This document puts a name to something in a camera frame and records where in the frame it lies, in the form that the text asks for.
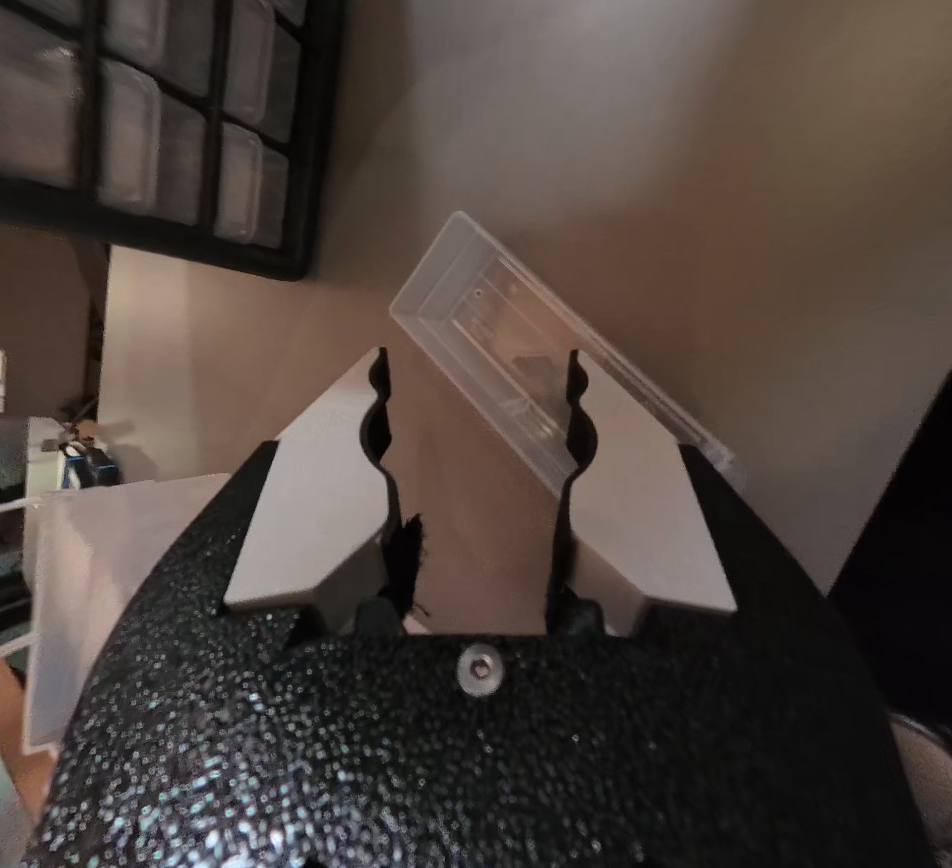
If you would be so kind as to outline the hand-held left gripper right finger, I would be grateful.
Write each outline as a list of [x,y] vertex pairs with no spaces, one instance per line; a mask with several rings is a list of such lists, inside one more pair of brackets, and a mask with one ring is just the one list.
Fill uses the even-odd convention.
[[634,636],[656,607],[738,604],[683,449],[588,353],[569,355],[566,449],[544,598],[550,636]]

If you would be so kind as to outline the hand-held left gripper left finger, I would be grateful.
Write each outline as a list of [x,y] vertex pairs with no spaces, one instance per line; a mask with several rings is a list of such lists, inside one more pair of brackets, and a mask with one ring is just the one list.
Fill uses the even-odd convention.
[[279,434],[224,594],[230,612],[309,608],[343,632],[385,587],[401,517],[382,466],[389,397],[387,350],[373,347]]

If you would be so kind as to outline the single clear plastic drawer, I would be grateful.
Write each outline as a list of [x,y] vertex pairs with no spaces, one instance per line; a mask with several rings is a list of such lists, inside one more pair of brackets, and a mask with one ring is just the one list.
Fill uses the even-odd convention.
[[554,496],[576,465],[565,444],[574,350],[744,492],[740,459],[467,213],[446,220],[389,311]]

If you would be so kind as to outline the black drawer cabinet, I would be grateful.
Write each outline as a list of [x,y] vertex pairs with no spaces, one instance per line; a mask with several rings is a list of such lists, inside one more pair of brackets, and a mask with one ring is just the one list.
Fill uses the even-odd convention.
[[83,192],[2,177],[2,223],[167,255],[266,279],[302,279],[319,236],[334,132],[337,79],[348,0],[307,0],[295,106],[285,231],[278,250],[226,242],[205,228],[104,207]]

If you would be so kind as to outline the set of clear cabinet drawers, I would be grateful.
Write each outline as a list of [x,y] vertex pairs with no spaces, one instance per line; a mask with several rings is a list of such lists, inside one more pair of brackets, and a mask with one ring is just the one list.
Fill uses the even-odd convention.
[[2,0],[2,177],[282,246],[307,0]]

